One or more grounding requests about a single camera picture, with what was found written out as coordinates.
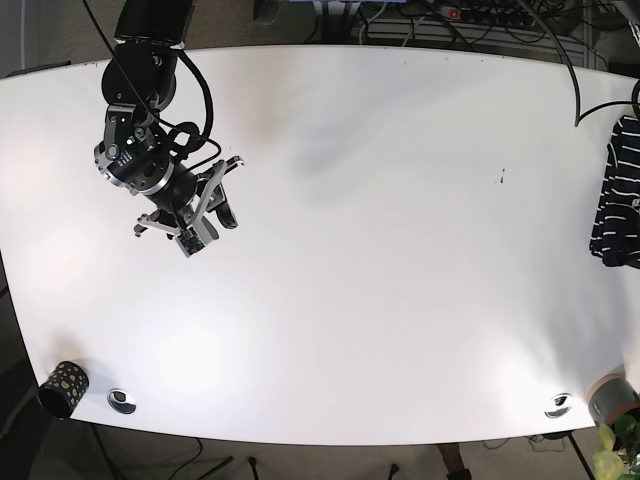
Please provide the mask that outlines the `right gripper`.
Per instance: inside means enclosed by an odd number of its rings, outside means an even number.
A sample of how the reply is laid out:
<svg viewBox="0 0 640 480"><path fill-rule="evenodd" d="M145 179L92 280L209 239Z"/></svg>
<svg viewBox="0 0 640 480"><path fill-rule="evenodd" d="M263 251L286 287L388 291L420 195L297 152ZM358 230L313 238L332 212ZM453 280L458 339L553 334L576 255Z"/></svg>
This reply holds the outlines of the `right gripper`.
<svg viewBox="0 0 640 480"><path fill-rule="evenodd" d="M173 166L166 184L151 195L157 209L137 219L134 235L139 237L150 229L156 229L176 242L186 257L203 250L219 238L218 231L207 219L209 213L214 213L226 229L238 226L222 180L243 164L241 157L233 156L215 162L199 174L182 166Z"/></svg>

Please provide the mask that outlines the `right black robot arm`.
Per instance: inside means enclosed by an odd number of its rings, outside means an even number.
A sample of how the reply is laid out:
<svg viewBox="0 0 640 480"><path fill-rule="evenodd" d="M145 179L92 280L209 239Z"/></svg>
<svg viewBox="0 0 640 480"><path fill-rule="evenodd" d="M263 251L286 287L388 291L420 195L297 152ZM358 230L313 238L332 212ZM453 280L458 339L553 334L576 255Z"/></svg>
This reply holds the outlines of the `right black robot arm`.
<svg viewBox="0 0 640 480"><path fill-rule="evenodd" d="M207 214L215 214L226 229L237 227L222 181L244 163L239 156L223 158L211 136L212 93L184 50L194 10L192 1L124 3L114 38L104 42L110 54L101 80L107 110L103 138L94 150L95 165L109 183L155 206L138 218L135 235L161 231L186 257L219 237ZM177 90L178 64L202 92L202 126L161 117Z"/></svg>

